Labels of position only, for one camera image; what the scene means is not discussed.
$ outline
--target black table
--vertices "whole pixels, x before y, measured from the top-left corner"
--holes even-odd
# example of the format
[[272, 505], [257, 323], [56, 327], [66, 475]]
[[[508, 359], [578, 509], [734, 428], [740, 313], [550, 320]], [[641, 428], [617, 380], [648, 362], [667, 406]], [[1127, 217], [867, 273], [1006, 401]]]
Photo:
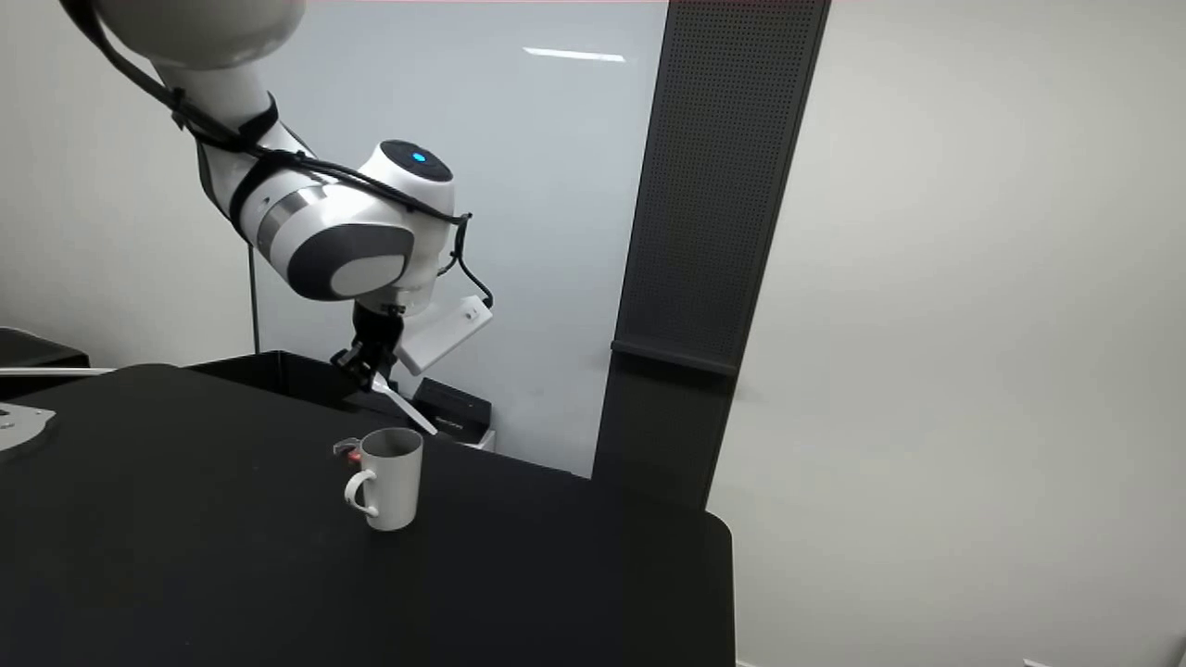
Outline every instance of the black table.
[[[89, 354], [46, 336], [0, 329], [0, 365], [89, 365]], [[0, 401], [63, 384], [66, 379], [0, 379]]]
[[431, 443], [381, 538], [328, 480], [377, 420], [171, 365], [27, 402], [61, 426], [0, 468], [3, 667], [734, 667], [703, 510]]

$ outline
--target black pillar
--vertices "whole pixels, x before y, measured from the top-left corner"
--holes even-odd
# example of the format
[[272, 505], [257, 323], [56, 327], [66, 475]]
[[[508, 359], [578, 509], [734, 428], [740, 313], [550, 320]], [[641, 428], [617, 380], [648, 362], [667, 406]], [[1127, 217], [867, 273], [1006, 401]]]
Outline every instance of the black pillar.
[[832, 0], [671, 0], [596, 480], [709, 505]]

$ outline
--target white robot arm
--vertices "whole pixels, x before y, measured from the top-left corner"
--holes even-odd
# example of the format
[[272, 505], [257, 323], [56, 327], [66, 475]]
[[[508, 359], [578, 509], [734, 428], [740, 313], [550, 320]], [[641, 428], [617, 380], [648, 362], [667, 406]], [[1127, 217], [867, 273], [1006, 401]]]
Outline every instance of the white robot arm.
[[[491, 323], [493, 297], [462, 268], [467, 213], [451, 171], [426, 149], [387, 142], [339, 165], [277, 119], [257, 59], [294, 35], [304, 0], [63, 0], [78, 29], [202, 142], [207, 199], [310, 301], [357, 301], [357, 343], [339, 354], [363, 384], [396, 354], [421, 374]], [[136, 69], [109, 29], [145, 59]], [[445, 261], [484, 291], [434, 302]]]

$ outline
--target cable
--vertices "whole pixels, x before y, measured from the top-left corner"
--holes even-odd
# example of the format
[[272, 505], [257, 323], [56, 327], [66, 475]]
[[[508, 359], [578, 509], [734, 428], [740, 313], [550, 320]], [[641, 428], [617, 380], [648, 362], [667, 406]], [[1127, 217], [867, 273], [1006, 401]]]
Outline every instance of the cable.
[[261, 271], [257, 271], [257, 247], [250, 245], [250, 286], [251, 286], [251, 349], [265, 354], [265, 323], [261, 323]]
[[431, 213], [436, 221], [456, 224], [456, 252], [451, 261], [440, 271], [447, 273], [451, 268], [459, 268], [478, 289], [484, 308], [493, 308], [493, 291], [491, 286], [467, 268], [467, 221], [471, 213], [445, 213], [414, 197], [404, 197], [399, 189], [376, 180], [360, 171], [349, 171], [342, 161], [328, 161], [328, 160], [310, 160], [304, 150], [277, 150], [277, 149], [265, 149], [261, 142], [250, 142], [246, 132], [226, 131], [221, 121], [215, 121], [210, 116], [203, 116], [202, 106], [187, 102], [187, 89], [167, 89], [155, 76], [147, 76], [141, 65], [134, 65], [127, 54], [120, 54], [120, 49], [109, 39], [99, 10], [93, 8], [93, 0], [63, 0], [63, 10], [76, 17], [76, 24], [109, 54], [109, 63], [127, 75], [136, 89], [145, 89], [152, 101], [160, 101], [165, 106], [176, 111], [176, 121], [187, 127], [193, 132], [193, 142], [221, 149], [221, 150], [246, 150], [257, 160], [272, 160], [281, 171], [295, 171], [295, 174], [328, 174], [349, 189], [372, 192], [387, 203], [396, 203], [404, 210], [420, 210]]

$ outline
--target mug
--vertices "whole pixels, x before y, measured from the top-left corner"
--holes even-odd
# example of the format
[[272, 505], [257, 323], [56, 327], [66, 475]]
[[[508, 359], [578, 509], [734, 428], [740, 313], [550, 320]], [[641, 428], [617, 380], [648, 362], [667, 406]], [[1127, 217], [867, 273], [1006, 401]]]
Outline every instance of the mug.
[[360, 471], [346, 480], [346, 505], [367, 513], [367, 526], [392, 532], [414, 523], [421, 434], [408, 426], [372, 428], [335, 443], [354, 453]]

